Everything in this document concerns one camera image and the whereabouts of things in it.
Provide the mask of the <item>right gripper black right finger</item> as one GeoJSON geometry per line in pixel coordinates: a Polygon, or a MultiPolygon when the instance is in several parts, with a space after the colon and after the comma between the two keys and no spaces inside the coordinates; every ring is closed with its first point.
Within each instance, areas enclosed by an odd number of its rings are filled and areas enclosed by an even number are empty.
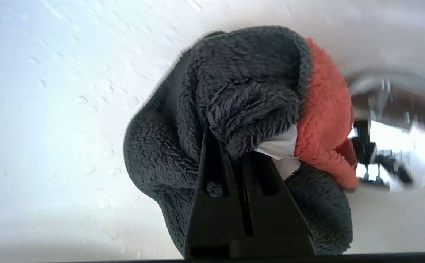
{"type": "Polygon", "coordinates": [[[254,236],[313,237],[271,157],[249,152],[238,161],[238,168],[254,236]]]}

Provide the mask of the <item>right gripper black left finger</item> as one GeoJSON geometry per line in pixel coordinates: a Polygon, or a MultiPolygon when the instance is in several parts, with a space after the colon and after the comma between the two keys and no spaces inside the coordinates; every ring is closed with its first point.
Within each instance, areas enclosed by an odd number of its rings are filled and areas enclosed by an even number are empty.
{"type": "Polygon", "coordinates": [[[185,238],[187,257],[250,257],[247,168],[232,161],[212,132],[203,133],[199,186],[185,238]]]}

